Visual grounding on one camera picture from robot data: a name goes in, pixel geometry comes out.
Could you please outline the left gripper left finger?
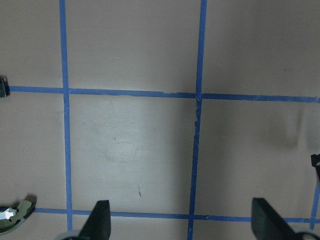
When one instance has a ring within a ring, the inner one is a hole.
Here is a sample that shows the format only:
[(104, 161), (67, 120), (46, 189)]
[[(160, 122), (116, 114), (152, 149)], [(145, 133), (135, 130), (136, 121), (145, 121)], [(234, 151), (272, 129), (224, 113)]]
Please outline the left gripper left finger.
[(96, 202), (79, 233), (80, 240), (108, 240), (111, 236), (111, 211), (109, 200)]

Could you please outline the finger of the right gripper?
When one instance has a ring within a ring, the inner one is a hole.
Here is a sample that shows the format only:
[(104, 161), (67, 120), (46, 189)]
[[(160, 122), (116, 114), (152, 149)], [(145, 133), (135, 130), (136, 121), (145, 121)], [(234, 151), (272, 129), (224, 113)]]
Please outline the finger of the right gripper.
[(310, 156), (311, 159), (311, 165), (315, 169), (316, 174), (316, 182), (317, 185), (320, 185), (320, 155), (319, 154), (312, 154)]

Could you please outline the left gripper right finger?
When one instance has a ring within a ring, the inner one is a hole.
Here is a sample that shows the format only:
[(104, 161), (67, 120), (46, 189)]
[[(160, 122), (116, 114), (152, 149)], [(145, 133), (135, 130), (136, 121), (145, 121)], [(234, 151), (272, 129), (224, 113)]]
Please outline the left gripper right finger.
[(251, 201), (251, 230), (256, 240), (298, 240), (297, 233), (264, 198)]

